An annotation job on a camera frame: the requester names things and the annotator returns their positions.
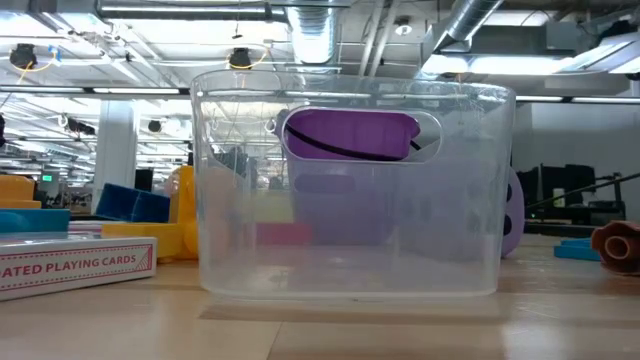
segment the purple disc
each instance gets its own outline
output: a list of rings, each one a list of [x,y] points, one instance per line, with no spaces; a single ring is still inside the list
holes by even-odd
[[[502,257],[509,255],[520,243],[524,233],[524,195],[515,170],[509,168],[509,189],[504,216]]]

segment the ceiling light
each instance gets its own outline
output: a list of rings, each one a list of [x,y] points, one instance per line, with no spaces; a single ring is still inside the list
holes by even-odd
[[[562,68],[564,59],[543,56],[480,56],[469,71],[474,74],[550,75]]]
[[[383,94],[383,99],[414,99],[414,100],[463,100],[469,98],[466,94],[432,95],[432,94]]]
[[[207,92],[210,96],[271,96],[275,91],[266,90],[211,90]]]
[[[27,170],[5,170],[10,175],[40,175],[40,171],[27,171]]]
[[[285,94],[287,94],[288,96],[337,97],[337,98],[356,98],[356,99],[368,99],[371,97],[371,94],[319,92],[319,91],[285,91]]]
[[[34,144],[32,142],[27,142],[27,141],[15,141],[16,145],[21,148],[22,150],[27,150],[27,151],[35,151],[35,152],[47,152],[47,149],[42,146],[42,145],[38,145],[38,144]]]
[[[84,170],[84,171],[91,171],[93,170],[93,168],[88,167],[88,166],[82,166],[82,165],[78,165],[78,164],[72,164],[72,166],[74,167],[74,169],[80,169],[80,170]]]
[[[574,103],[595,104],[640,104],[640,98],[622,97],[575,97]]]
[[[95,88],[98,94],[178,95],[179,89],[170,88]]]
[[[151,120],[149,124],[147,124],[147,128],[152,133],[159,133],[162,130],[162,124],[158,120]]]
[[[516,96],[516,101],[521,102],[560,102],[560,96]]]
[[[186,6],[186,7],[164,7],[164,6],[103,6],[100,8],[100,11],[114,11],[114,12],[203,12],[203,13],[215,13],[222,12],[227,13],[229,10],[227,8],[217,8],[217,7],[195,7],[195,6]],[[234,12],[238,13],[264,13],[261,12],[257,8],[242,8],[238,7],[234,8]]]
[[[413,28],[409,24],[400,25],[396,28],[396,34],[405,36],[411,33],[411,30],[413,30]]]
[[[426,74],[465,73],[468,70],[465,59],[444,55],[432,55],[422,66],[422,72]]]
[[[54,87],[54,86],[0,86],[0,91],[16,93],[82,93],[79,87]]]
[[[617,44],[601,45],[574,57],[569,63],[564,64],[560,71],[586,70],[590,66],[608,58],[624,49],[632,42],[620,42]]]
[[[4,133],[5,134],[11,134],[11,135],[16,135],[16,136],[27,136],[26,133],[20,131],[20,130],[16,130],[16,129],[12,129],[12,128],[8,128],[5,127],[4,128]]]

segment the office wall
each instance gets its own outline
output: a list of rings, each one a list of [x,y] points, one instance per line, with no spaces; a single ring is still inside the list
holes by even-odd
[[[592,166],[596,176],[640,172],[640,106],[533,104],[518,108],[512,165],[518,171]],[[613,200],[613,187],[596,193]],[[640,221],[640,179],[622,184],[630,220]]]

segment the clear plastic bin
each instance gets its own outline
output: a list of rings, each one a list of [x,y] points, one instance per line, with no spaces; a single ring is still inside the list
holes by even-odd
[[[265,300],[495,291],[512,91],[217,71],[194,80],[192,97],[209,291]]]

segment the blue box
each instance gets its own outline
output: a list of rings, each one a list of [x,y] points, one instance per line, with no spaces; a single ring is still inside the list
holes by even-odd
[[[55,209],[0,209],[0,233],[67,232],[71,211]]]
[[[169,222],[169,202],[166,196],[105,184],[96,215],[126,222],[166,223]]]
[[[553,256],[563,259],[600,261],[600,254],[591,248],[591,239],[562,240],[553,247]]]

